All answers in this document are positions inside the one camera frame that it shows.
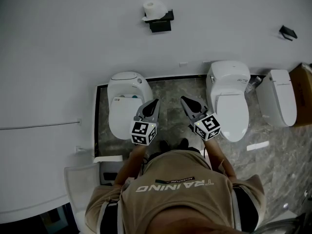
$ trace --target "person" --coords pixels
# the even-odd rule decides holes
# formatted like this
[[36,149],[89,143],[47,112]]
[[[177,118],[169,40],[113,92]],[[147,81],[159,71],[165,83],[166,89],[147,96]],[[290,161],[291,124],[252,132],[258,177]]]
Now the person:
[[[204,144],[211,165],[199,150],[189,147],[187,139],[171,151],[169,145],[161,141],[162,152],[150,156],[139,177],[147,146],[137,145],[116,176],[113,187],[95,188],[85,214],[87,227],[99,232],[102,206],[119,199],[126,234],[242,233],[234,229],[231,196],[233,188],[239,186],[247,188],[256,199],[256,222],[261,222],[266,202],[259,176],[238,180],[215,138]],[[130,177],[136,179],[125,183]],[[252,222],[248,219],[251,212],[249,208],[241,214],[247,217],[244,224]]]

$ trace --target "metal rod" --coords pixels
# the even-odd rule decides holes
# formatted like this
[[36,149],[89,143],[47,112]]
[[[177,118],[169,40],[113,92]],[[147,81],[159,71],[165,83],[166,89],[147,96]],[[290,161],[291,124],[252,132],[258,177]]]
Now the metal rod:
[[45,124],[45,125],[34,125],[34,126],[25,126],[25,127],[1,127],[1,130],[14,130],[14,129],[25,129],[25,128],[34,128],[34,127],[49,127],[49,126],[59,126],[59,125],[68,125],[68,124],[75,124],[79,123],[80,120],[78,121],[71,121],[71,122],[64,122],[64,123],[55,123],[55,124]]

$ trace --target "white toilet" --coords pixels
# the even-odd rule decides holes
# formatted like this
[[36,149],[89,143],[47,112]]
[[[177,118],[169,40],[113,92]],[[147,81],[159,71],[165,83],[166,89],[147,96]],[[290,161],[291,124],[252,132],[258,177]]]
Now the white toilet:
[[288,127],[297,119],[293,85],[287,70],[271,70],[256,88],[264,120],[276,127]]
[[138,108],[153,99],[150,85],[138,73],[118,73],[108,83],[107,97],[111,132],[117,138],[130,139],[130,123]]
[[207,103],[216,113],[221,135],[230,142],[241,140],[249,124],[244,92],[250,80],[248,67],[239,61],[216,61],[207,74]]

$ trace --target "cardboard box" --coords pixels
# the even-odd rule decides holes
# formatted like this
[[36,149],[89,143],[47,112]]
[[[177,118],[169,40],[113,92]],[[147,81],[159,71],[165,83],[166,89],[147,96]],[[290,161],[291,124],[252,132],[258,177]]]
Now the cardboard box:
[[301,63],[289,73],[297,105],[294,126],[312,124],[312,68]]

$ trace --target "toilet paper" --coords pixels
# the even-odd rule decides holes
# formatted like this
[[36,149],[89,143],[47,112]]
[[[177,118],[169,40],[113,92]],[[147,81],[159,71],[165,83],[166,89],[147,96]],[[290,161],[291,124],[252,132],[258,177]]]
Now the toilet paper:
[[148,1],[143,4],[146,16],[142,18],[143,21],[161,19],[168,13],[166,6],[157,0]]

